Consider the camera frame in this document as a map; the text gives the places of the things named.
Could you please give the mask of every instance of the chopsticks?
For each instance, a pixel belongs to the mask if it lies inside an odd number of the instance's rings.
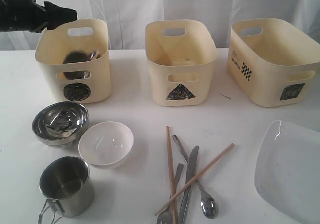
[[[197,175],[195,175],[180,191],[178,191],[175,195],[173,195],[171,199],[166,204],[164,204],[163,207],[155,215],[159,215],[161,211],[163,211],[170,203],[175,201],[186,189],[188,189],[197,179],[199,179],[207,170],[209,170],[214,164],[216,164],[224,155],[226,155],[234,147],[235,147],[235,144],[233,143],[230,144],[223,152],[221,152],[215,159],[213,159],[205,168],[203,168]]]
[[[175,191],[175,178],[174,178],[174,160],[173,160],[173,156],[172,156],[172,145],[171,145],[171,134],[170,134],[170,128],[169,126],[166,126],[166,144],[167,144],[167,150],[168,150],[168,164],[169,164],[169,176],[170,176],[170,188],[171,188],[171,196],[174,196],[176,191]],[[176,201],[173,200],[173,205],[172,205],[172,213],[173,213],[173,224],[177,224],[178,221],[178,212],[177,212],[177,204]]]

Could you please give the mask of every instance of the cream plastic bin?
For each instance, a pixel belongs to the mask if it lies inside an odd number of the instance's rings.
[[[227,65],[257,105],[293,104],[305,98],[319,73],[320,44],[284,20],[238,21],[232,26]]]
[[[111,94],[108,44],[107,24],[98,19],[82,19],[63,24],[55,30],[45,29],[35,57],[57,101],[92,103]],[[98,50],[100,58],[63,64],[65,57],[75,50],[87,53]],[[64,74],[78,73],[76,71],[85,71],[88,75],[86,78],[71,80]]]
[[[195,20],[156,21],[145,33],[153,100],[163,106],[203,102],[218,56],[206,26]]]

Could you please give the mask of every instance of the white curtain backdrop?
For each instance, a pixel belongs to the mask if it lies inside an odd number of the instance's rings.
[[[218,47],[227,47],[231,24],[242,19],[287,20],[320,42],[320,0],[37,0],[76,9],[78,18],[107,21],[111,49],[143,49],[148,23],[167,19],[203,22]],[[0,50],[34,50],[40,34],[0,33]]]

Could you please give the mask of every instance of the mug handle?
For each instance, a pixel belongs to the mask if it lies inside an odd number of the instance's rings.
[[[57,202],[57,201],[53,201],[53,202],[46,208],[48,201],[49,201],[49,199],[47,199],[47,200],[45,201],[45,204],[44,204],[44,206],[43,206],[43,208],[42,208],[42,210],[41,210],[41,212],[40,212],[38,224],[42,224],[42,218],[43,218],[43,215],[45,214],[45,212],[46,212],[49,208],[51,208],[53,205],[55,205],[56,202]],[[53,217],[53,220],[52,220],[51,224],[56,224],[56,223],[62,218],[62,216],[59,217],[59,218],[55,221],[56,211],[54,211],[53,213],[54,213],[54,217]]]

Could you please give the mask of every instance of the white tabletop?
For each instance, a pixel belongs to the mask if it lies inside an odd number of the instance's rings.
[[[34,51],[0,52],[0,222],[37,223],[45,198],[39,190],[43,170],[78,147],[50,148],[32,132],[32,121],[56,102],[34,58]],[[301,103],[263,108],[252,103],[227,73],[227,49],[219,49],[208,99],[198,106],[162,107],[153,102],[144,50],[110,51],[113,91],[105,101],[87,104],[90,124],[118,121],[130,127],[135,145],[114,170],[91,167],[96,197],[91,208],[60,223],[156,223],[154,213],[170,195],[166,129],[180,137],[187,152],[200,146],[198,169],[234,142],[237,147],[201,179],[220,205],[216,220],[206,219],[200,191],[191,194],[187,223],[296,223],[268,203],[254,186],[262,139],[277,119],[320,130],[320,78]],[[173,144],[175,166],[184,163]],[[185,182],[183,175],[180,187]],[[51,213],[44,218],[49,223]]]

